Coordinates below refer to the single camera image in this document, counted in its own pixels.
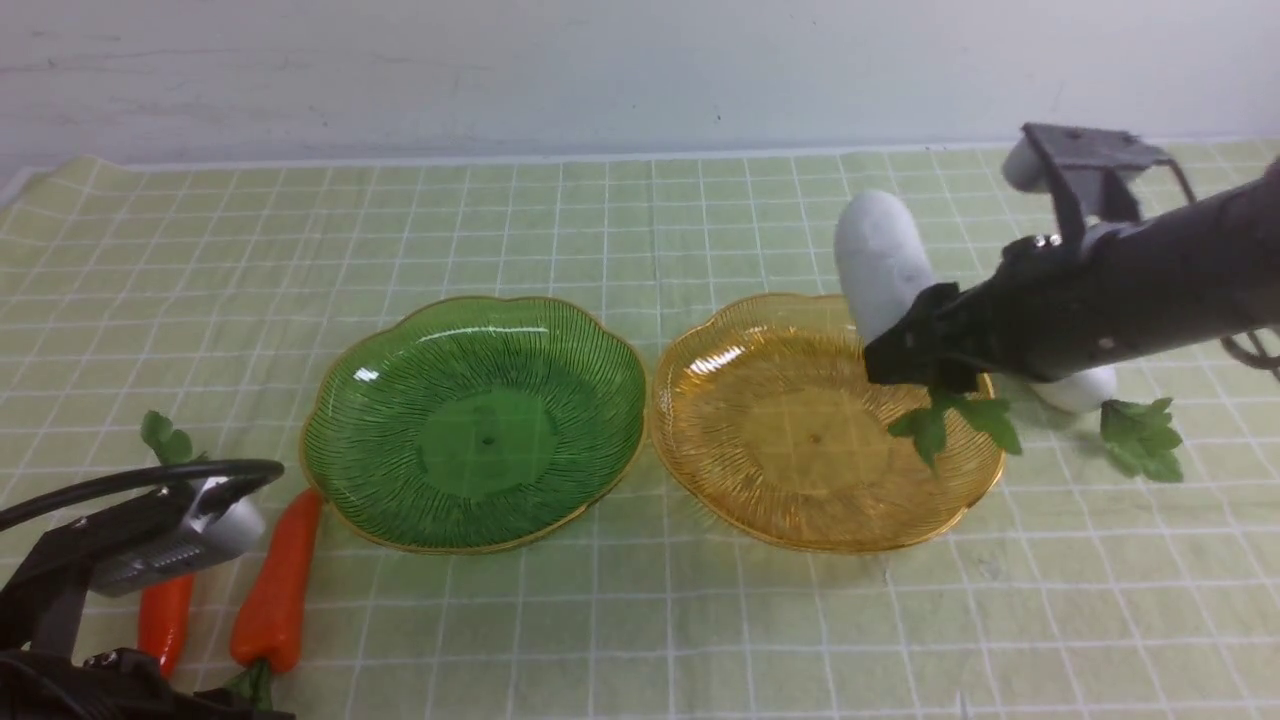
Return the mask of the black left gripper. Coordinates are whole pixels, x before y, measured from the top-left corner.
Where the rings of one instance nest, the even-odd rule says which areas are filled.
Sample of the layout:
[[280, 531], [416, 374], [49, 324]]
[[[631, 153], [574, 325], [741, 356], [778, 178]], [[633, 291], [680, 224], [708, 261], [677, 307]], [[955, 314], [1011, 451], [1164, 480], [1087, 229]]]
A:
[[233, 691], [175, 691], [159, 661], [119, 648], [84, 664], [27, 650], [1, 655], [4, 719], [293, 719]]

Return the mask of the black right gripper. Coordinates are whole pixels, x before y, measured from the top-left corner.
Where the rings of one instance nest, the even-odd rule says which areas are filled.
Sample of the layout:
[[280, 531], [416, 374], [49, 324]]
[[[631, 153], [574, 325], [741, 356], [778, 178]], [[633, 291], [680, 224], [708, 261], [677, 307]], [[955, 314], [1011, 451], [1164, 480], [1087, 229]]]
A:
[[864, 350], [882, 386], [1034, 383], [1277, 325], [1277, 167], [1234, 190], [1070, 242], [1010, 243], [987, 281], [933, 284]]

